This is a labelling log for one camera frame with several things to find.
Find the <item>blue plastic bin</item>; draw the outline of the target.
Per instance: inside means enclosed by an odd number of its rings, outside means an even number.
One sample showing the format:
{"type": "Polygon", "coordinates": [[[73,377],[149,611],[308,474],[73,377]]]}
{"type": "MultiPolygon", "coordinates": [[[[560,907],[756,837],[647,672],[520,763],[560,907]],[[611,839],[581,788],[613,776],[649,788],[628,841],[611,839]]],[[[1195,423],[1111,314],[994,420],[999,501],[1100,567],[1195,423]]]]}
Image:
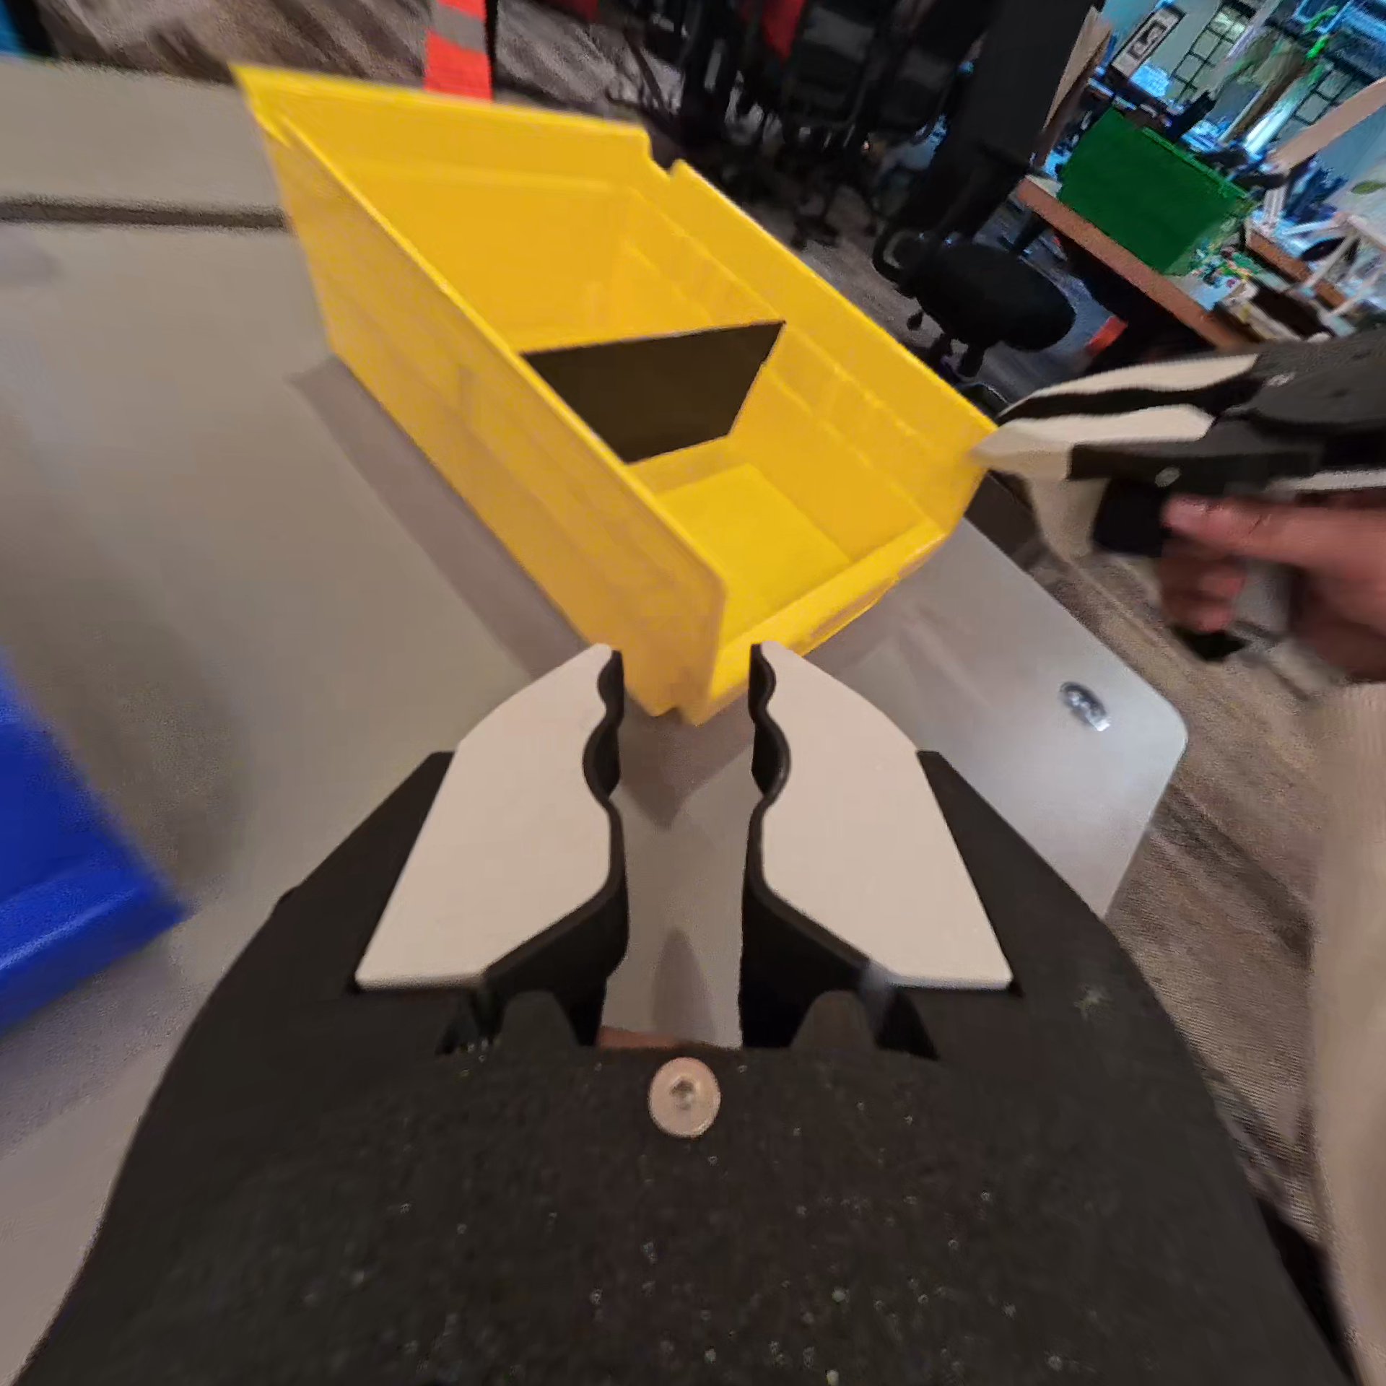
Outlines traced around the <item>blue plastic bin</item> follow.
{"type": "Polygon", "coordinates": [[[2,661],[2,1030],[187,918],[190,907],[2,661]]]}

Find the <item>yellow plastic bin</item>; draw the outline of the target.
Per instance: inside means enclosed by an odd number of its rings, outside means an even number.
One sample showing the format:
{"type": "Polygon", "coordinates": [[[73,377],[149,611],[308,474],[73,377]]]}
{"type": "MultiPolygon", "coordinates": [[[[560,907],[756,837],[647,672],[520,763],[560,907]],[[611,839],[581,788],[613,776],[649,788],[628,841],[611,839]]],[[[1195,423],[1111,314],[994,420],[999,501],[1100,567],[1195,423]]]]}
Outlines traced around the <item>yellow plastic bin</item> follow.
{"type": "Polygon", "coordinates": [[[641,126],[233,72],[334,352],[651,714],[707,720],[966,514],[991,422],[641,126]],[[638,463],[525,359],[768,319],[733,432],[638,463]]]}

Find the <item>black bin divider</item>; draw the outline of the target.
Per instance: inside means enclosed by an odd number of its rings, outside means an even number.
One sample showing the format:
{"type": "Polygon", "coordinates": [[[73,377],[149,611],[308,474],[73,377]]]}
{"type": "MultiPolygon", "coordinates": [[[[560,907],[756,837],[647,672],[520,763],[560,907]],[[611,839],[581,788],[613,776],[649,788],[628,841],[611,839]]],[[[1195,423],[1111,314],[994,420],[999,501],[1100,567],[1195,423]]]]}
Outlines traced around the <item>black bin divider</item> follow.
{"type": "Polygon", "coordinates": [[[784,331],[776,319],[530,351],[525,361],[624,463],[728,436],[784,331]]]}

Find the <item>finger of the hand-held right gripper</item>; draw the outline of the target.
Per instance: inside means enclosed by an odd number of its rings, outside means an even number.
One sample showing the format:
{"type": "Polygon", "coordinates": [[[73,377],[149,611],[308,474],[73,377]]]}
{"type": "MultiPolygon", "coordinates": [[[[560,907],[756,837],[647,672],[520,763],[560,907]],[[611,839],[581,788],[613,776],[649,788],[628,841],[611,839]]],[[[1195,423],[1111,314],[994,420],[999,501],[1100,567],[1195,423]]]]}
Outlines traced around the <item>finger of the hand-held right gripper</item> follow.
{"type": "Polygon", "coordinates": [[[1256,352],[1167,359],[1035,390],[1007,407],[997,423],[1212,425],[1263,387],[1256,352]]]}
{"type": "Polygon", "coordinates": [[[1205,438],[1213,415],[1204,410],[1067,412],[1001,423],[969,450],[969,460],[1022,479],[1072,479],[1080,450],[1116,450],[1205,438]]]}

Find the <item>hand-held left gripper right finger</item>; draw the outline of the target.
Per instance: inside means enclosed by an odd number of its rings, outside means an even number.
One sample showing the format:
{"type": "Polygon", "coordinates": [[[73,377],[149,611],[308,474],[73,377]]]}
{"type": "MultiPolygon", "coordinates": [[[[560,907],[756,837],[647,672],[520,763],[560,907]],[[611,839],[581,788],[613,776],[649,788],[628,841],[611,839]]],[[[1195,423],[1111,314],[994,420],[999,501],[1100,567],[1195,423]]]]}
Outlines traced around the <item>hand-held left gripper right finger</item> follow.
{"type": "Polygon", "coordinates": [[[875,1042],[926,1049],[913,994],[1009,993],[1012,963],[913,740],[771,639],[751,649],[750,712],[743,1044],[789,1047],[842,993],[875,1042]]]}

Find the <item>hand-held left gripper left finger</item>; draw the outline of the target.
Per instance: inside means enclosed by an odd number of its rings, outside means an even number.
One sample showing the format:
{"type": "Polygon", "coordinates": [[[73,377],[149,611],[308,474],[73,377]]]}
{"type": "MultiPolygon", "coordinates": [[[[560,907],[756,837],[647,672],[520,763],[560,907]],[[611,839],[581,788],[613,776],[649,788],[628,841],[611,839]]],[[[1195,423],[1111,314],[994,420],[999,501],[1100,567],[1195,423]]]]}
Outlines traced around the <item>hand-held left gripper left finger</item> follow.
{"type": "Polygon", "coordinates": [[[621,653],[595,644],[468,732],[357,963],[362,991],[459,991],[476,1027],[548,993],[581,1042],[631,941],[621,653]]]}

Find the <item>black office chair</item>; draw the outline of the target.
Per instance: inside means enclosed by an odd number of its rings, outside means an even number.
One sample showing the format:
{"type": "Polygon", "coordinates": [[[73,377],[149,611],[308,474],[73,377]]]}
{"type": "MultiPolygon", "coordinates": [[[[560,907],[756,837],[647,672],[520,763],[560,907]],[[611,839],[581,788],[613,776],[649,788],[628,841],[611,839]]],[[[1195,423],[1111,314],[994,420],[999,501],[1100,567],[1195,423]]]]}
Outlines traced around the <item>black office chair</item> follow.
{"type": "Polygon", "coordinates": [[[1068,295],[1039,268],[968,235],[888,225],[872,247],[872,263],[915,303],[911,334],[925,319],[938,326],[928,346],[905,344],[953,384],[976,379],[992,347],[1040,352],[1076,321],[1068,295]]]}

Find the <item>orange reflective vest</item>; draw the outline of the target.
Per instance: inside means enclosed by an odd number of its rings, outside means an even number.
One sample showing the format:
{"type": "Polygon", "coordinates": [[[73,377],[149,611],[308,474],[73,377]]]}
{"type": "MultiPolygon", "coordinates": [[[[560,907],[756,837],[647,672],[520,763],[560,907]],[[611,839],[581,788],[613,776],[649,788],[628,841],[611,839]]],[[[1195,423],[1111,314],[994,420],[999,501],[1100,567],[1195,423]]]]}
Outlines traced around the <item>orange reflective vest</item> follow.
{"type": "Polygon", "coordinates": [[[494,100],[496,7],[492,1],[433,1],[423,87],[451,97],[494,100]]]}

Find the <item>person's right hand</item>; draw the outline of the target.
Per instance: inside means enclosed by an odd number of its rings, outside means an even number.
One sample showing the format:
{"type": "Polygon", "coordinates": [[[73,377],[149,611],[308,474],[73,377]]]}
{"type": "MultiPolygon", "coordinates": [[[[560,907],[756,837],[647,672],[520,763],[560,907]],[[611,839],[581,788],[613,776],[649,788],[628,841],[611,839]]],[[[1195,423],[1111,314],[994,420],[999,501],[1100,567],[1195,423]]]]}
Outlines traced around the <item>person's right hand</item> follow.
{"type": "Polygon", "coordinates": [[[1283,565],[1291,634],[1350,681],[1385,681],[1383,504],[1177,494],[1164,519],[1157,580],[1179,630],[1227,630],[1253,564],[1283,565]]]}

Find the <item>green plastic bin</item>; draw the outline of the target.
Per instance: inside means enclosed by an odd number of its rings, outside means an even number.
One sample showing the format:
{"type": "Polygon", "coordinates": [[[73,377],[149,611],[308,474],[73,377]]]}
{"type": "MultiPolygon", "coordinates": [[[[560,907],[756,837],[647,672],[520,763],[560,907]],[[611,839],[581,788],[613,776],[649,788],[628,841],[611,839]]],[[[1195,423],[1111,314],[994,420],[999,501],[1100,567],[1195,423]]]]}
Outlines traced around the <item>green plastic bin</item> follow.
{"type": "Polygon", "coordinates": [[[1076,141],[1058,199],[1167,275],[1192,271],[1255,205],[1248,191],[1185,146],[1113,108],[1076,141]]]}

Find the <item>wooden side table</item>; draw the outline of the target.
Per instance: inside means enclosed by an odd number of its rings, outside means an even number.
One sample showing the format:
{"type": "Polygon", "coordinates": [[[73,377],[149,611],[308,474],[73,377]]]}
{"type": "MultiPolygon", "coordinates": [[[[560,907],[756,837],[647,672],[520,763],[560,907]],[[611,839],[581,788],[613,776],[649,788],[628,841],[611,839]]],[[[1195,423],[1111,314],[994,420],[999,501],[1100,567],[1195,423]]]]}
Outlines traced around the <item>wooden side table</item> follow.
{"type": "Polygon", "coordinates": [[[1093,262],[1123,280],[1129,291],[1151,303],[1154,311],[1195,333],[1210,347],[1238,352],[1263,344],[1263,339],[1250,334],[1243,323],[1200,303],[1182,281],[1146,265],[1133,250],[1067,205],[1052,191],[1050,181],[1025,176],[1017,182],[1012,197],[1055,235],[1081,248],[1093,262]]]}

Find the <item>person's right forearm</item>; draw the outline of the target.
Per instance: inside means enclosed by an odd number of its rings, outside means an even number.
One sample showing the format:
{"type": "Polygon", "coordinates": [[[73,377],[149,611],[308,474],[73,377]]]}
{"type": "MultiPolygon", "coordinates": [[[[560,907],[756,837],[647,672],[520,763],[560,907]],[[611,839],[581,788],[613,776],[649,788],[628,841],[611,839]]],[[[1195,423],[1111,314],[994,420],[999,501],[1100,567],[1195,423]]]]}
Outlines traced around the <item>person's right forearm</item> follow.
{"type": "Polygon", "coordinates": [[[1337,1294],[1362,1380],[1385,1382],[1385,689],[1316,710],[1322,771],[1311,1029],[1337,1294]]]}

